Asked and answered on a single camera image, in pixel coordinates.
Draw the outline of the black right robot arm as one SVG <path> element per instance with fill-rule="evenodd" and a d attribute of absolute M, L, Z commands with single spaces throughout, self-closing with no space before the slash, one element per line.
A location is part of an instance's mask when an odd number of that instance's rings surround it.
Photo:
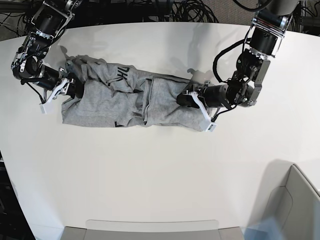
<path fill-rule="evenodd" d="M 84 84 L 73 73 L 43 64 L 51 46 L 65 33 L 81 0 L 45 0 L 30 21 L 31 27 L 11 63 L 13 76 L 21 85 L 35 84 L 44 92 L 62 87 L 58 94 L 82 98 Z"/>

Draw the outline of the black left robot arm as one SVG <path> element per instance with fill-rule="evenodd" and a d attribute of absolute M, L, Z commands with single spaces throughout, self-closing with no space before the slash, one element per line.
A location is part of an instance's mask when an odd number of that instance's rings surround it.
<path fill-rule="evenodd" d="M 214 58 L 212 71 L 219 84 L 190 83 L 177 96 L 177 104 L 198 108 L 191 96 L 194 92 L 205 108 L 224 107 L 231 110 L 236 106 L 255 105 L 270 65 L 268 58 L 275 56 L 274 48 L 280 46 L 297 5 L 296 0 L 260 0 L 258 7 L 252 9 L 255 13 L 250 26 L 252 36 L 245 36 Z M 218 61 L 237 46 L 242 46 L 242 52 L 237 58 L 236 70 L 232 77 L 222 80 L 218 74 Z"/>

